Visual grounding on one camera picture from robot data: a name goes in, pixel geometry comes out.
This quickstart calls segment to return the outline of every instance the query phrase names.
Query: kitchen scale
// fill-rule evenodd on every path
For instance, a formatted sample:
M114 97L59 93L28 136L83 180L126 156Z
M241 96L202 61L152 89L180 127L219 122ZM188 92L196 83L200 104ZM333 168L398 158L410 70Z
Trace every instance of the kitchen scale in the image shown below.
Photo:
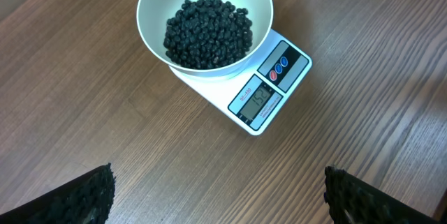
M174 74L252 135L270 125L312 67L312 60L274 30L247 63L223 77Z

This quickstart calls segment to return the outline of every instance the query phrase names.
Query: scale button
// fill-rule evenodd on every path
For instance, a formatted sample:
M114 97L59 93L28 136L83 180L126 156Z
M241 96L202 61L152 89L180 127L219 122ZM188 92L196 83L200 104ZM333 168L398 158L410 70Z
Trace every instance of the scale button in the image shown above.
M286 57L281 57L281 60L279 60L279 62L283 67L286 67L288 65L288 60Z
M281 74L282 73L282 66L281 64L277 64L274 66L274 70L278 73Z
M270 80L275 81L278 78L277 73L274 70L270 71Z

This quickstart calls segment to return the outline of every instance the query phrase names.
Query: bowl of black beans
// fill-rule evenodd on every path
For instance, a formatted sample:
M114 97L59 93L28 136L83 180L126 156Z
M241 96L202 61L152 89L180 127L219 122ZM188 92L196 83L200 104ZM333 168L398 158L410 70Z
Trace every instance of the bowl of black beans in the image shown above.
M273 21L272 0L139 0L146 46L183 73L218 77L244 68Z

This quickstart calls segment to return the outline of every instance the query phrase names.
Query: white bowl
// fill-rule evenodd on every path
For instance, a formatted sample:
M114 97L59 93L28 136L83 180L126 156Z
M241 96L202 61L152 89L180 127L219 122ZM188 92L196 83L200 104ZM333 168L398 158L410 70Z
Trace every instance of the white bowl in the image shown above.
M163 40L166 32L166 21L175 16L177 10L185 0L139 0L137 7L137 23L141 38L146 46L160 60L164 61L173 68L189 75L198 77L218 77L227 75L244 66L244 63L253 55L259 46L267 37L273 21L273 2L272 0L222 0L230 1L236 8L247 8L249 14L247 17L253 22L251 30L253 31L253 45L247 56L243 59L221 68L212 70L194 70L184 68L173 63L166 56L166 48L163 46Z

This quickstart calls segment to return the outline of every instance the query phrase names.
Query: wood grain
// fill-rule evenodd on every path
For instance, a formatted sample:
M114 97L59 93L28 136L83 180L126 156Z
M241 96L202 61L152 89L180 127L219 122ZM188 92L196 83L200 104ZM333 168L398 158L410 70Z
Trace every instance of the wood grain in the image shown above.
M434 213L447 0L274 0L314 67L260 137L147 50L137 1L28 0L0 22L0 213L107 162L109 223L331 223L331 164Z

